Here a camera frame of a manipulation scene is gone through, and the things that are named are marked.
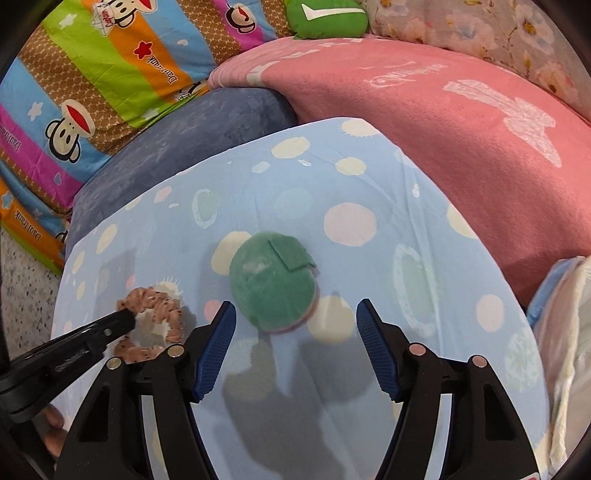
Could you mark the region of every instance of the red star print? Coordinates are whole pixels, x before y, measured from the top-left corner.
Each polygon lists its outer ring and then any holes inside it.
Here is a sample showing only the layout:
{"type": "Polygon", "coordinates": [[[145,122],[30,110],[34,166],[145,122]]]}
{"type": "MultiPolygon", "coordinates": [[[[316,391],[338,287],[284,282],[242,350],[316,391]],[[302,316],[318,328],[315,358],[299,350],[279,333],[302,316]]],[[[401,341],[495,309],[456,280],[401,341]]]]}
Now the red star print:
{"type": "Polygon", "coordinates": [[[142,60],[147,55],[152,55],[152,42],[139,42],[138,48],[134,50],[134,53],[142,60]]]}

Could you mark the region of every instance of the brown scrunchie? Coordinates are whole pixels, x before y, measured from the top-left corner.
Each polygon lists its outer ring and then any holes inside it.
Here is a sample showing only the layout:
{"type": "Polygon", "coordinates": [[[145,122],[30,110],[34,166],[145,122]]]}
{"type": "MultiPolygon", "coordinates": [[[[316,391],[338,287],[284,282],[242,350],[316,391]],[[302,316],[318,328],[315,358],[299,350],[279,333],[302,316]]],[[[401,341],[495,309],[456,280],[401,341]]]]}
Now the brown scrunchie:
{"type": "MultiPolygon", "coordinates": [[[[117,301],[117,310],[128,309],[134,315],[152,310],[152,321],[156,324],[168,323],[169,330],[166,343],[179,343],[183,339],[182,310],[177,300],[168,294],[156,291],[153,287],[134,288],[124,300],[117,301]]],[[[128,364],[152,360],[161,354],[166,347],[142,347],[134,343],[131,333],[126,333],[115,345],[113,354],[121,357],[128,364]]]]}

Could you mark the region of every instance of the green stripe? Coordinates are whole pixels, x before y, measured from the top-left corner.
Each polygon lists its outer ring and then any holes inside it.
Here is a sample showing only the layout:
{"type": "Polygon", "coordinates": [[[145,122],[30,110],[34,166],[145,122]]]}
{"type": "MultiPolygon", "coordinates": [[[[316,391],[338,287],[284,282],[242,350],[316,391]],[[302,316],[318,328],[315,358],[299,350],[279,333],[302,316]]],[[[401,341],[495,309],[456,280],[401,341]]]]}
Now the green stripe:
{"type": "Polygon", "coordinates": [[[2,225],[2,228],[4,228],[8,232],[8,234],[12,238],[14,238],[14,240],[21,247],[23,247],[27,252],[29,252],[33,256],[33,258],[35,258],[37,261],[41,262],[43,265],[45,265],[47,268],[49,268],[49,270],[51,270],[53,273],[55,273],[58,277],[61,277],[61,274],[62,274],[61,268],[58,267],[53,262],[53,260],[50,260],[49,257],[46,257],[41,252],[37,251],[29,242],[24,241],[15,232],[13,232],[12,229],[9,228],[6,223],[4,223],[1,220],[0,220],[0,225],[2,225]]]}
{"type": "Polygon", "coordinates": [[[133,127],[142,128],[147,123],[142,118],[147,110],[162,112],[170,104],[156,94],[138,68],[126,62],[91,21],[90,12],[80,0],[67,1],[44,20],[43,26],[119,116],[133,127]],[[68,14],[76,17],[72,25],[62,28],[60,22],[68,14]]]}

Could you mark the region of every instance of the white embroidered logo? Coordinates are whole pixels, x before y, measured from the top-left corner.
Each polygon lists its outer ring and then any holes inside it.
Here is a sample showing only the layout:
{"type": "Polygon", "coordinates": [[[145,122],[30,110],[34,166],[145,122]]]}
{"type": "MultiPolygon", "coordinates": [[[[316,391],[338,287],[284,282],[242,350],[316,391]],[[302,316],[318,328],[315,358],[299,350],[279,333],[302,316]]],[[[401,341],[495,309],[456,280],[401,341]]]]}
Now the white embroidered logo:
{"type": "Polygon", "coordinates": [[[507,115],[503,122],[511,133],[535,148],[555,167],[562,165],[560,155],[545,132],[546,127],[555,127],[556,121],[543,110],[521,98],[511,100],[477,80],[449,82],[443,89],[498,108],[507,115]]]}
{"type": "Polygon", "coordinates": [[[314,10],[308,7],[306,4],[301,4],[301,8],[308,20],[316,20],[317,18],[329,17],[331,15],[339,14],[365,13],[365,10],[362,8],[319,8],[318,10],[314,10]]]}
{"type": "MultiPolygon", "coordinates": [[[[408,61],[403,63],[402,65],[393,65],[393,68],[400,69],[400,67],[405,67],[407,65],[416,64],[416,61],[408,61]]],[[[364,70],[368,70],[371,67],[362,67],[364,70]]],[[[434,72],[440,72],[443,69],[446,69],[447,65],[441,65],[440,63],[436,63],[433,65],[428,65],[426,67],[418,68],[418,69],[400,69],[394,70],[393,72],[386,73],[385,75],[378,75],[369,80],[365,80],[374,88],[386,88],[386,87],[397,87],[398,85],[402,85],[403,83],[407,82],[416,82],[414,79],[409,79],[407,77],[413,75],[428,75],[434,72]]]]}

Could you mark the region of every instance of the blue stripe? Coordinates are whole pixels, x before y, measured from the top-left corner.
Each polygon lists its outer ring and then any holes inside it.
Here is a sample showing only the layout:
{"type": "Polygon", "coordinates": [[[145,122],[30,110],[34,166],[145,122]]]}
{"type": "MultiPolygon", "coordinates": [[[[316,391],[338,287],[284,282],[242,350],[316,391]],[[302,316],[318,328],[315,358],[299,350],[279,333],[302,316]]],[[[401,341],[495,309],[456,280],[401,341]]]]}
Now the blue stripe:
{"type": "Polygon", "coordinates": [[[6,77],[0,83],[0,103],[27,136],[76,180],[86,183],[110,159],[110,156],[99,152],[82,137],[80,137],[82,154],[78,162],[61,161],[52,155],[45,130],[51,121],[62,118],[61,109],[51,101],[18,59],[13,62],[6,77]],[[42,102],[43,106],[41,115],[32,121],[28,112],[33,102],[42,102]]]}
{"type": "Polygon", "coordinates": [[[39,222],[50,235],[56,236],[58,233],[64,231],[61,219],[58,218],[56,214],[37,197],[37,195],[23,185],[18,177],[10,171],[10,168],[1,161],[0,177],[2,177],[14,197],[21,203],[24,209],[37,220],[37,222],[39,222]]]}
{"type": "Polygon", "coordinates": [[[248,8],[251,9],[252,13],[255,15],[256,23],[262,30],[262,37],[265,42],[276,40],[277,35],[275,34],[275,30],[269,24],[267,19],[265,18],[265,14],[262,11],[262,5],[260,0],[244,0],[243,2],[248,8]]]}
{"type": "Polygon", "coordinates": [[[177,63],[195,83],[205,80],[217,66],[207,42],[176,1],[161,1],[144,19],[177,63]]]}

